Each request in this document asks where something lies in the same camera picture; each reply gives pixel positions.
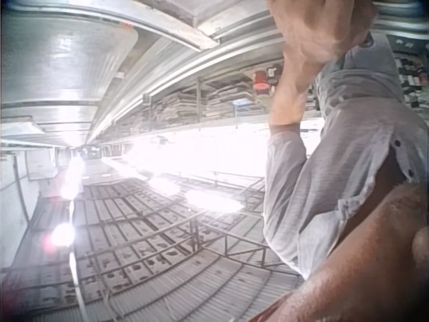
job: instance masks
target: man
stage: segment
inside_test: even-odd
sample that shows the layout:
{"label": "man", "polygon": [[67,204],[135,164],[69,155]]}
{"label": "man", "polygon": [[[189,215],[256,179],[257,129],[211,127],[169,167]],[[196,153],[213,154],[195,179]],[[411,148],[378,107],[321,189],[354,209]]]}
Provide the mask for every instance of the man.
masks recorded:
{"label": "man", "polygon": [[[401,321],[428,282],[428,127],[403,102],[370,0],[269,0],[286,46],[264,235],[305,279],[255,321]],[[307,160],[314,83],[325,127]]]}

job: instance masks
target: skin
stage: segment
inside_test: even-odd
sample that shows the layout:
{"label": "skin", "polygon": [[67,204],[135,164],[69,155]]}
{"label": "skin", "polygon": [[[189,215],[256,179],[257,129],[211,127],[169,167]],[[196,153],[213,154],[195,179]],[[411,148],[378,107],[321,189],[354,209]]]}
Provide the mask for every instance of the skin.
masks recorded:
{"label": "skin", "polygon": [[[286,41],[269,124],[272,133],[299,133],[308,87],[327,62],[365,40],[376,11],[366,0],[268,5]],[[401,321],[413,311],[429,282],[428,191],[404,181],[391,148],[372,195],[326,261],[251,321]]]}

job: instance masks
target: forearm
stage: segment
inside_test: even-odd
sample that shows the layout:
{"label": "forearm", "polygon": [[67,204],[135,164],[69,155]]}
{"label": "forearm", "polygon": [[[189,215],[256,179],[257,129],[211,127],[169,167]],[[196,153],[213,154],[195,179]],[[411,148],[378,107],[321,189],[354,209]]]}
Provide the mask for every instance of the forearm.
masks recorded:
{"label": "forearm", "polygon": [[309,63],[301,58],[285,57],[282,79],[275,91],[269,125],[277,131],[296,130],[305,111],[308,88],[313,83],[323,64]]}

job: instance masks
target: hand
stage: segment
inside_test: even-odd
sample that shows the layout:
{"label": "hand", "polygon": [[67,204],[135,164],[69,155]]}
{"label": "hand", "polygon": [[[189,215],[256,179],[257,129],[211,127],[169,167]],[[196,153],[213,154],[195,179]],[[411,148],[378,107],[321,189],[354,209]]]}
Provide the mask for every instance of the hand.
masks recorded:
{"label": "hand", "polygon": [[295,63],[341,57],[364,42],[377,15],[372,0],[267,1],[286,41],[285,57]]}

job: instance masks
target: red object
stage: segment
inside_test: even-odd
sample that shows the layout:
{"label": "red object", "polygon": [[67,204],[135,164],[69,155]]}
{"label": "red object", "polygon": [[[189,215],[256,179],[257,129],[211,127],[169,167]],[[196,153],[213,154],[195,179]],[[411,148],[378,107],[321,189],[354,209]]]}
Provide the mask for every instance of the red object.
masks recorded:
{"label": "red object", "polygon": [[269,89],[267,73],[263,70],[258,70],[253,75],[253,88],[256,91],[266,91]]}

